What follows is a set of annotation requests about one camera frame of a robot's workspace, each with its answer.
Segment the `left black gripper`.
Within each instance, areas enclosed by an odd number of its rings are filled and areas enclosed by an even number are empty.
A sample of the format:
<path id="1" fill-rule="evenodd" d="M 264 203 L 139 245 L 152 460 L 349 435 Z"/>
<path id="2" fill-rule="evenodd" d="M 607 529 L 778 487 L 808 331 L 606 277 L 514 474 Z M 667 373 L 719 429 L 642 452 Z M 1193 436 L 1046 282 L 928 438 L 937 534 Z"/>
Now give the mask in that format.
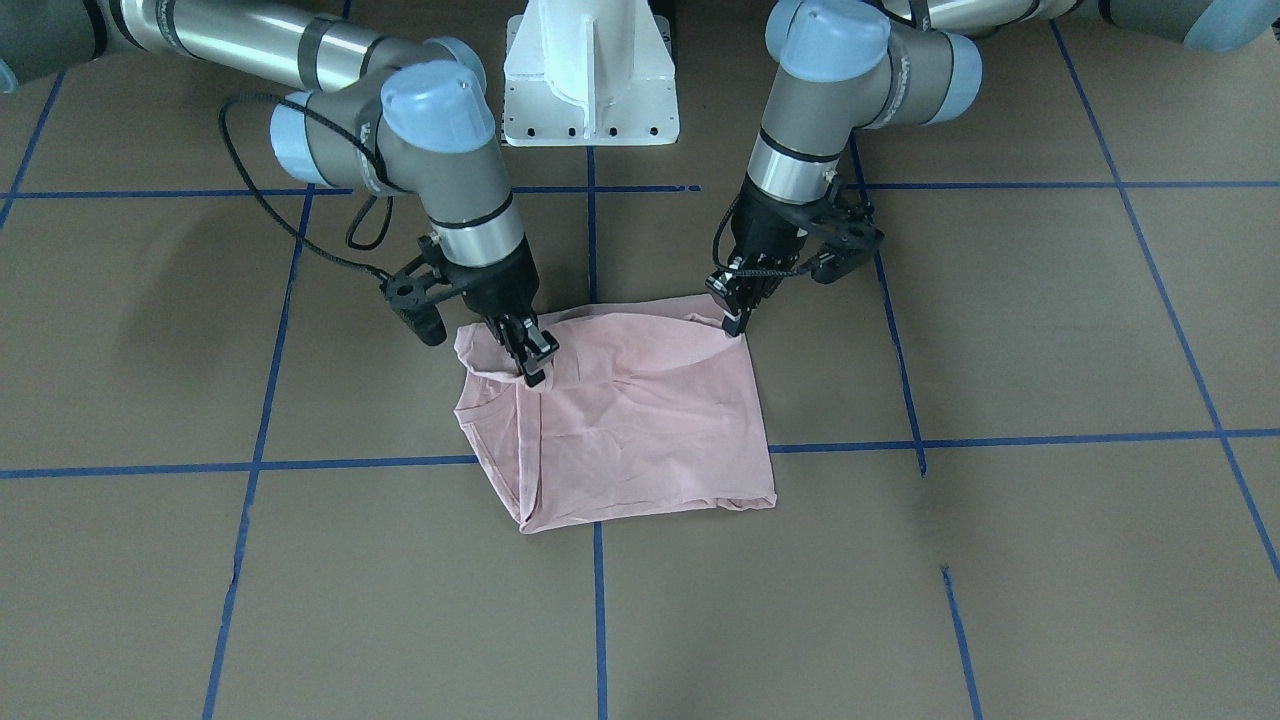
<path id="1" fill-rule="evenodd" d="M 724 314 L 722 329 L 741 336 L 754 311 L 781 281 L 810 275 L 831 284 L 873 259 L 884 242 L 870 202 L 852 202 L 844 193 L 842 176 L 820 182 L 820 196 L 810 202 L 785 202 L 746 178 L 732 211 L 721 222 L 716 243 L 728 227 L 733 236 L 730 260 L 716 259 L 707 292 Z"/>

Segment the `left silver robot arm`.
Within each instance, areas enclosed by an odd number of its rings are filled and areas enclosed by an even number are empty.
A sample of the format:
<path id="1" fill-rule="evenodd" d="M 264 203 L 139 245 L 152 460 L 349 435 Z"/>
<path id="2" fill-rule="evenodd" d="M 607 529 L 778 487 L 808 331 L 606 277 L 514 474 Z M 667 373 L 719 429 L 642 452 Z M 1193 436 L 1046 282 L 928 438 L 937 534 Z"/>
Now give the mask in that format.
<path id="1" fill-rule="evenodd" d="M 883 233 L 844 196 L 838 160 L 858 129 L 933 126 L 977 99 L 977 36 L 1027 20 L 1096 18 L 1201 51 L 1230 53 L 1277 19 L 1275 1 L 780 1 L 765 26 L 778 70 L 742 186 L 719 223 L 733 247 L 707 290 L 723 331 L 745 332 L 783 281 L 831 284 L 870 263 Z"/>

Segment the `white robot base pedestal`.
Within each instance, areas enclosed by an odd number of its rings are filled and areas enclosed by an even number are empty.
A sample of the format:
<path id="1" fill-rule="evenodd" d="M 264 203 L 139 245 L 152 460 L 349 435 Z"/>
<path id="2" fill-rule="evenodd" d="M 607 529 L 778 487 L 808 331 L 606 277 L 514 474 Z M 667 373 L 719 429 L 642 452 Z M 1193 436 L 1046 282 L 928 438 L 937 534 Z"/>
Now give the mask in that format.
<path id="1" fill-rule="evenodd" d="M 681 135 L 663 1 L 529 1 L 506 23 L 502 138 L 513 147 L 644 147 Z"/>

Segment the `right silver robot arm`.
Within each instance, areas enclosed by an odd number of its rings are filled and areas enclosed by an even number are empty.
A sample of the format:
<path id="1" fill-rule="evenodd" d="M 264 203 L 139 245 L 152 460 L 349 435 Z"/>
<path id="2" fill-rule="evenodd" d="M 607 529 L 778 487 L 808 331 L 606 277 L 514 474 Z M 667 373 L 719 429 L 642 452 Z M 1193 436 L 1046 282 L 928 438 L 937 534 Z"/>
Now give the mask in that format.
<path id="1" fill-rule="evenodd" d="M 534 310 L 539 277 L 486 105 L 476 53 L 452 37 L 413 44 L 271 1 L 5 1 L 3 91 L 129 49 L 172 53 L 257 76 L 285 96 L 223 102 L 219 131 L 259 196 L 228 128 L 232 108 L 271 108 L 282 169 L 317 187 L 413 196 L 431 225 L 398 272 L 323 251 L 374 277 L 388 305 L 426 345 L 447 337 L 439 305 L 461 297 L 529 386 L 557 351 Z"/>

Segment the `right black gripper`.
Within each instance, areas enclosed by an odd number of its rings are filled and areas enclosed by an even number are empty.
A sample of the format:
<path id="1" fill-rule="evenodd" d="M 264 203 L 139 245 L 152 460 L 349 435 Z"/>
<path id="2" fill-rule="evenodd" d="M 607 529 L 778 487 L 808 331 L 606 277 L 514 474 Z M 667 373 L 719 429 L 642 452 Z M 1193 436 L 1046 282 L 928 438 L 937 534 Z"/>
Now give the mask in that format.
<path id="1" fill-rule="evenodd" d="M 532 301 L 539 277 L 530 242 L 522 240 L 504 259 L 488 266 L 466 266 L 447 259 L 430 241 L 422 254 L 381 282 L 392 311 L 428 346 L 445 341 L 438 305 L 461 297 L 515 360 L 529 387 L 547 378 L 545 365 L 559 348 L 553 334 L 540 328 Z"/>

